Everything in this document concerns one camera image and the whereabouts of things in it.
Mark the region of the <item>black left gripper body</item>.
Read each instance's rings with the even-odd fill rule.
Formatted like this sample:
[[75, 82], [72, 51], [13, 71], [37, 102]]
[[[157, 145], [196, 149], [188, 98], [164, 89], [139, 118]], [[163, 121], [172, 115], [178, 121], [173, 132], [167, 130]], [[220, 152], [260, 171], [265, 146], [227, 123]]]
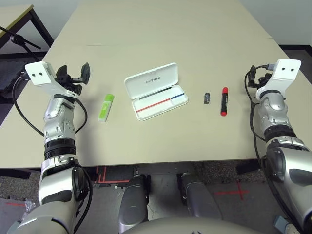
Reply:
[[69, 75], [57, 75], [57, 83], [66, 90], [81, 94], [82, 86], [80, 83], [82, 83], [82, 78], [71, 78]]

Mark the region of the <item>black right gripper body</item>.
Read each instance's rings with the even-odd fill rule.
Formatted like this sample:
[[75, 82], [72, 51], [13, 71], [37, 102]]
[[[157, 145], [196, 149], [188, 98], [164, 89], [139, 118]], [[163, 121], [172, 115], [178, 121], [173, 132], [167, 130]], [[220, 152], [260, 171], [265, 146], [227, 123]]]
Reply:
[[258, 83], [255, 83], [255, 75], [248, 75], [247, 86], [250, 88], [260, 89], [261, 87], [266, 85], [266, 83], [269, 81], [270, 78], [271, 78], [271, 74], [266, 73], [263, 77], [260, 77], [258, 79]]

